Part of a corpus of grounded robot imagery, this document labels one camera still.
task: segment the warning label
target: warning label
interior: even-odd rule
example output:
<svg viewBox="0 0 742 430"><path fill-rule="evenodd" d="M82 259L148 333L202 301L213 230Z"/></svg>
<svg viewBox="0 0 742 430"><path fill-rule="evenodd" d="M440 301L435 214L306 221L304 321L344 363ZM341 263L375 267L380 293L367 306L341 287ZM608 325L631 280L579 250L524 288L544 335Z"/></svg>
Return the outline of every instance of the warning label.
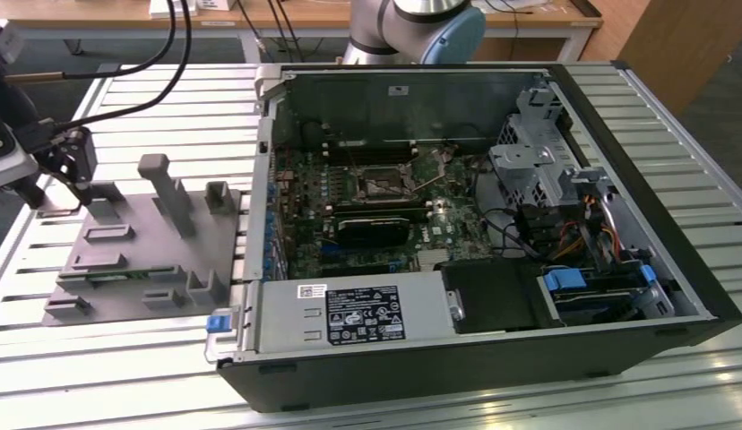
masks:
<svg viewBox="0 0 742 430"><path fill-rule="evenodd" d="M332 345L405 339L397 286L331 289L325 309Z"/></svg>

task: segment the blue tab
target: blue tab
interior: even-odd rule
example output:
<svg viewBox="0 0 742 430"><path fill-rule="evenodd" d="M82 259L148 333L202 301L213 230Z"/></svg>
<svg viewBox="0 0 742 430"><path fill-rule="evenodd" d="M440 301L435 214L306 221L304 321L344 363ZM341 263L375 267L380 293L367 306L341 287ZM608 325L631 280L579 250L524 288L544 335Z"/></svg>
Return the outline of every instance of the blue tab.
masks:
<svg viewBox="0 0 742 430"><path fill-rule="evenodd" d="M206 320L206 332L208 333L226 333L233 331L230 327L230 315L210 315Z"/></svg>
<svg viewBox="0 0 742 430"><path fill-rule="evenodd" d="M547 284L547 289L550 291L556 291L558 289L560 289L558 279L554 278L552 273L547 273L546 275L543 275L543 282Z"/></svg>
<svg viewBox="0 0 742 430"><path fill-rule="evenodd" d="M639 271L643 273L644 280L648 284L654 283L658 280L656 272L654 268L648 264L643 264L639 268Z"/></svg>
<svg viewBox="0 0 742 430"><path fill-rule="evenodd" d="M554 269L543 278L550 291L587 287L587 280L579 269Z"/></svg>

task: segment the aluminum table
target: aluminum table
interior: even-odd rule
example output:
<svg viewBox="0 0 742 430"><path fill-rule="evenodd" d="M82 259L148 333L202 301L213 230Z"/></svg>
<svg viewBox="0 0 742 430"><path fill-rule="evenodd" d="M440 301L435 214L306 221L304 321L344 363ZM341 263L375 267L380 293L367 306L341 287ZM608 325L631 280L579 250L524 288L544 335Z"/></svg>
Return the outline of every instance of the aluminum table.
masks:
<svg viewBox="0 0 742 430"><path fill-rule="evenodd" d="M77 115L146 101L173 69L161 65L95 82ZM630 71L610 64L571 64L568 70L742 310L741 190ZM193 65L158 107L94 124L97 179L114 180L125 193L150 191L137 163L142 154L164 152L189 190L214 178L248 191L254 73L246 64ZM594 150L583 148L598 165ZM238 281L246 210L245 199ZM83 217L38 219L23 209L0 249L0 428L742 427L742 325L612 377L258 414L204 359L204 316L41 327Z"/></svg>

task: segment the black cable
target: black cable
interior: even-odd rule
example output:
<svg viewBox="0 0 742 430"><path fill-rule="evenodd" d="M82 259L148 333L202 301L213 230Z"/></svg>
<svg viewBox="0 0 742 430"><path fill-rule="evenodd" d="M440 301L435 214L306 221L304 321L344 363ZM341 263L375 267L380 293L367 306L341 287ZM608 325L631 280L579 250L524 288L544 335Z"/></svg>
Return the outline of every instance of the black cable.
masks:
<svg viewBox="0 0 742 430"><path fill-rule="evenodd" d="M507 0L499 0L506 7L508 7L511 9L511 11L506 11L503 9L499 9L498 7L495 7L491 4L491 0L485 0L485 2L488 3L488 6L491 6L491 9L494 9L498 12L502 13L512 13L512 17L515 18L515 38L512 38L512 46L510 48L510 61L512 61L515 59L515 47L518 45L518 39L520 38L520 21L518 20L518 15L532 15L534 12L519 12L518 9L515 9L515 6L512 6L510 3L507 3Z"/></svg>
<svg viewBox="0 0 742 430"><path fill-rule="evenodd" d="M273 0L268 0L268 5L270 6L270 11L273 12L273 18L276 19L276 25L278 25L280 38L284 41L284 45L286 45L286 47L288 47L289 44L286 43L286 34L284 33L282 25L280 25L280 17L278 17L278 13L276 12L276 6L273 6ZM286 49L286 54L289 54L289 63L293 63L294 62L294 57L292 56L292 52L290 52L289 49Z"/></svg>
<svg viewBox="0 0 742 430"><path fill-rule="evenodd" d="M297 35L294 34L294 28L292 27L292 20L289 19L289 14L286 13L286 9L284 9L284 4L281 0L276 0L278 4L280 12L284 14L284 21L286 22L286 27L289 27L289 33L292 34L292 41L294 42L294 47L297 48L297 55L300 56L300 62L304 63L304 55L302 49L300 48L300 40L297 39Z"/></svg>
<svg viewBox="0 0 742 430"><path fill-rule="evenodd" d="M273 58L273 56L270 55L270 53L268 51L268 47L265 47L265 44L262 43L262 37L260 36L260 32L257 31L257 27L254 27L254 23L252 22L252 18L249 18L249 13L246 13L246 9L244 8L244 5L241 4L241 0L236 0L236 2L238 3L238 9L241 9L241 13L244 14L244 19L246 20L246 24L249 25L249 29L254 33L254 39L257 39L257 46L260 47L260 51L262 51L262 53L268 56L268 60L270 60L272 63L276 63L276 58Z"/></svg>
<svg viewBox="0 0 742 430"><path fill-rule="evenodd" d="M475 171L475 176L473 176L473 203L475 203L475 211L477 212L477 215L481 219L485 220L485 223L488 224L488 226L491 226L491 228L498 231L504 237L507 237L512 242L515 242L522 248L523 251L526 251L526 254L534 258L535 260L539 260L542 262L550 262L550 259L543 256L539 251L536 251L531 245L528 245L518 236L512 235L511 233L507 232L506 228L502 228L491 219L488 219L488 217L485 216L485 214L488 212L483 212L483 210L480 209L480 203L477 202L477 179L480 179L480 167L479 169Z"/></svg>
<svg viewBox="0 0 742 430"><path fill-rule="evenodd" d="M66 73L63 72L63 79L67 81L77 79L101 79L101 78L117 78L119 76L126 76L127 74L142 72L152 65L158 63L166 56L172 45L176 42L176 31L177 31L177 16L173 0L166 0L166 5L169 7L169 34L166 35L165 46L161 48L158 53L142 64L135 65L130 69L121 69L115 72L98 72L98 73Z"/></svg>
<svg viewBox="0 0 742 430"><path fill-rule="evenodd" d="M75 121L71 121L69 123L58 124L54 129L55 133L65 132L66 130L81 127L82 125L93 124L98 121L105 121L106 119L118 118L119 116L125 116L129 114L134 114L135 112L141 112L154 107L165 100L166 96L176 88L177 82L180 81L180 78L182 77L182 73L185 72L186 66L189 65L190 48L193 45L193 22L190 21L189 0L180 0L180 3L182 4L182 13L185 15L185 31L186 31L185 46L182 50L182 59L180 60L180 65L177 66L176 75L172 77L172 80L169 81L169 84L166 85L165 89L161 91L161 94L158 94L158 96L156 96L153 100L148 101L146 103L142 103L142 105L127 107L126 109L115 110L113 112L107 112L107 114L89 116L86 118L77 119Z"/></svg>
<svg viewBox="0 0 742 430"><path fill-rule="evenodd" d="M317 45L315 46L313 51L310 51L310 54L308 54L306 56L304 56L305 59L308 59L308 58L310 58L312 56L315 56L315 54L319 52L319 49L321 48L321 45L324 45L324 40L325 40L325 38L321 38L321 39L319 40L319 43L317 43Z"/></svg>

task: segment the wire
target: wire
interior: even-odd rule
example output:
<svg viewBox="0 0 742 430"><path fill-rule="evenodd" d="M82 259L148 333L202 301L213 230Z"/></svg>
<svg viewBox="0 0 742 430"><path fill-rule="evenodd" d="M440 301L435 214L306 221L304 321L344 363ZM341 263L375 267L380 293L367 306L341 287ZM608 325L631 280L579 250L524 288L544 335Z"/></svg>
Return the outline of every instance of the wire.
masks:
<svg viewBox="0 0 742 430"><path fill-rule="evenodd" d="M268 0L268 5L270 6L270 11L273 12L273 18L276 19L276 25L278 25L280 38L284 41L284 45L289 46L286 43L286 34L284 33L284 26L280 25L280 17L276 12L276 6L273 6L273 0ZM294 62L294 57L292 56L292 51L286 49L286 54L289 54L289 63Z"/></svg>
<svg viewBox="0 0 742 430"><path fill-rule="evenodd" d="M63 79L67 81L78 79L101 79L101 78L117 78L119 76L126 76L127 74L138 73L148 69L152 65L158 63L166 56L172 45L176 42L176 31L177 31L177 16L173 0L166 0L166 5L169 7L169 34L166 35L165 46L161 48L158 53L142 64L134 66L130 69L121 69L115 72L97 72L97 73L66 73L63 72Z"/></svg>
<svg viewBox="0 0 742 430"><path fill-rule="evenodd" d="M180 78L182 77L182 73L185 72L186 66L189 65L190 48L193 46L193 22L190 21L189 0L180 0L180 3L182 4L182 13L185 15L185 31L186 31L185 46L182 50L182 59L180 60L180 65L177 66L176 75L172 77L172 80L169 81L169 84L166 85L165 89L161 91L161 94L158 94L158 96L156 96L153 100L148 101L146 103L142 103L142 105L127 107L126 109L115 110L113 112L107 112L107 114L89 116L86 118L77 119L75 121L71 121L69 123L58 124L54 129L55 133L65 132L66 130L81 127L82 125L93 124L98 121L105 121L106 119L118 118L119 116L125 116L135 112L141 112L154 107L165 100L166 96L176 88L177 82L180 81Z"/></svg>
<svg viewBox="0 0 742 430"><path fill-rule="evenodd" d="M495 11L502 13L512 13L512 18L515 22L515 38L512 38L512 46L510 47L510 61L512 61L515 59L515 48L518 46L518 39L520 38L520 26L519 26L520 21L518 19L518 15L532 15L534 12L518 12L518 9L515 9L515 6L507 3L507 0L499 0L499 1L504 4L506 7L511 9L511 11L499 9L491 4L491 0L485 0L485 2L488 3L488 6L491 6L491 9L494 9Z"/></svg>
<svg viewBox="0 0 742 430"><path fill-rule="evenodd" d="M262 53L268 56L268 60L270 60L272 63L276 63L276 58L273 58L273 55L268 51L268 47L262 43L262 37L260 36L260 32L257 31L257 27L254 27L254 23L252 22L252 18L249 18L249 13L246 13L246 9L244 8L244 5L241 4L241 0L236 0L236 2L238 3L238 9L241 9L241 13L244 14L244 19L246 20L246 24L249 25L249 29L254 33L254 38L257 39L257 46L260 47L260 51L262 51Z"/></svg>
<svg viewBox="0 0 742 430"><path fill-rule="evenodd" d="M308 54L306 56L304 56L305 59L306 59L306 58L310 58L312 56L315 56L315 54L319 52L319 49L321 48L321 45L324 45L324 40L325 40L325 38L321 38L321 39L319 40L319 43L317 43L317 45L315 46L313 50L310 51L310 54Z"/></svg>
<svg viewBox="0 0 742 430"><path fill-rule="evenodd" d="M480 165L483 165L483 163L485 163L485 160L488 159L488 156L485 154L484 160L480 163ZM506 228L502 228L491 219L488 219L485 217L487 212L483 212L483 210L480 209L480 203L477 202L477 180L480 179L480 166L477 167L477 170L475 171L475 177L473 177L473 202L475 202L475 210L477 211L477 215L480 216L480 218L485 221L485 223L488 224L488 226L491 226L491 228L498 231L503 236L508 237L508 239L515 242L522 248L523 251L526 251L526 254L543 262L548 262L550 259L547 257L544 257L542 254L539 254L539 251L536 251L531 245L528 245L518 236L512 235L511 233L507 232Z"/></svg>
<svg viewBox="0 0 742 430"><path fill-rule="evenodd" d="M620 245L620 243L619 243L619 242L620 242L620 241L619 241L619 234L615 232L615 230L611 230L611 229L608 228L608 226L606 226L604 224L602 225L602 231L604 231L604 232L608 234L608 236L611 236L611 242L612 242L612 257L615 258L615 261L616 261L616 262L620 262L620 261L622 261L622 257L620 257L620 252L619 252L619 250L620 250L620 248L622 248L622 245Z"/></svg>
<svg viewBox="0 0 742 430"><path fill-rule="evenodd" d="M278 4L280 12L284 14L284 21L286 22L286 27L289 27L289 33L292 34L292 41L294 42L294 47L297 48L297 55L300 56L300 62L304 63L304 55L302 49L300 48L300 40L297 39L297 35L294 34L294 28L292 27L292 20L289 19L289 14L286 13L286 9L284 9L282 0L276 0Z"/></svg>
<svg viewBox="0 0 742 430"><path fill-rule="evenodd" d="M563 250L560 251L556 256L552 258L552 260L559 260L560 257L566 256L567 254L572 253L576 248L579 248L582 245L584 244L584 239L583 237L580 237L579 239L576 239L576 241Z"/></svg>

